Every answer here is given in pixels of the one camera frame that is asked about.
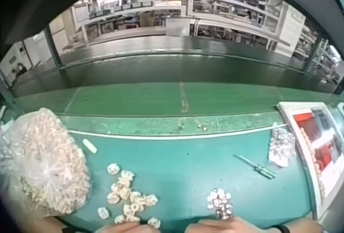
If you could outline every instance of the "black strap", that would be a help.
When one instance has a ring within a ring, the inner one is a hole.
[[[285,225],[275,225],[272,228],[279,229],[281,233],[290,233],[290,230]]]

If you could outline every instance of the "small white component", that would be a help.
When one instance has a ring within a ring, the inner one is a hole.
[[[110,217],[109,211],[105,207],[98,208],[98,215],[103,220],[106,220]]]
[[[145,210],[144,205],[139,205],[139,212],[142,213]]]
[[[131,209],[131,205],[124,205],[123,206],[123,213],[126,216],[134,216],[135,212]]]
[[[136,216],[129,215],[127,216],[127,222],[140,222],[140,218]]]
[[[158,220],[157,218],[150,218],[147,222],[148,225],[152,226],[155,229],[160,228],[160,220]]]
[[[119,196],[116,193],[111,192],[107,195],[107,202],[111,205],[118,203],[120,200]]]
[[[137,203],[132,203],[131,205],[131,210],[136,213],[140,210],[140,205],[138,205]]]
[[[158,202],[158,198],[155,196],[155,194],[150,194],[146,196],[146,205],[147,206],[154,206]]]
[[[116,218],[114,218],[114,223],[115,224],[122,224],[126,222],[126,218],[125,216],[122,214],[122,215],[118,215]]]
[[[130,183],[131,183],[130,180],[128,180],[127,178],[122,178],[122,177],[119,177],[117,181],[117,185],[119,186],[119,188],[130,187]]]
[[[118,194],[123,200],[127,200],[130,196],[130,192],[131,192],[131,188],[123,187],[121,188],[121,190],[119,190]]]
[[[118,189],[118,186],[117,186],[116,183],[113,183],[113,184],[111,185],[111,191],[112,191],[113,193],[115,193],[115,194],[118,194],[119,189]]]
[[[137,196],[135,198],[135,203],[137,203],[138,205],[146,205],[146,200],[147,198],[145,196]]]
[[[127,180],[133,181],[135,174],[129,170],[122,170],[120,173],[122,178],[126,178]]]
[[[107,166],[107,171],[109,174],[115,175],[120,171],[120,167],[117,165],[117,163],[112,163]]]
[[[84,146],[86,146],[92,153],[96,153],[97,152],[97,148],[86,138],[84,138],[82,140],[82,143],[84,144]]]
[[[138,191],[132,191],[132,192],[130,193],[130,202],[132,202],[132,203],[136,202],[136,199],[137,199],[138,197],[141,197],[141,193],[138,192]]]

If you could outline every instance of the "hand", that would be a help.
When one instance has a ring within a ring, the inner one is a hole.
[[[187,227],[185,233],[263,233],[261,230],[239,217],[231,217],[225,221],[200,220]]]
[[[97,233],[159,233],[149,225],[140,225],[138,222],[127,222],[121,225],[112,225],[101,228]]]

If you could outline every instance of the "metal component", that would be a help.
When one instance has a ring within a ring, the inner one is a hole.
[[[52,36],[52,31],[50,30],[49,24],[44,28],[44,35],[47,40],[48,48],[50,50],[50,53],[52,55],[53,61],[57,68],[60,68],[62,66],[62,62],[59,56],[58,51],[56,50],[56,46],[54,43],[54,39]]]
[[[215,209],[215,213],[219,215],[220,220],[226,220],[232,216],[233,206],[229,203],[231,196],[229,193],[225,193],[222,188],[213,189],[210,195],[207,197],[208,209]]]
[[[251,162],[249,159],[243,157],[242,155],[235,155],[234,154],[234,157],[238,158],[239,160],[241,160],[241,161],[245,162],[246,164],[248,164],[249,166],[253,167],[255,171],[257,171],[259,174],[263,175],[264,177],[266,177],[268,179],[276,178],[276,173],[265,168],[262,165],[258,165],[258,164]]]

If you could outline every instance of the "small plastic bag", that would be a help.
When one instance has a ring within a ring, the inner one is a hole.
[[[85,204],[90,190],[85,156],[53,112],[42,108],[19,117],[0,132],[0,146],[2,194],[10,206],[45,217]]]
[[[280,167],[288,167],[292,155],[296,154],[294,135],[285,128],[275,127],[269,145],[269,160]]]

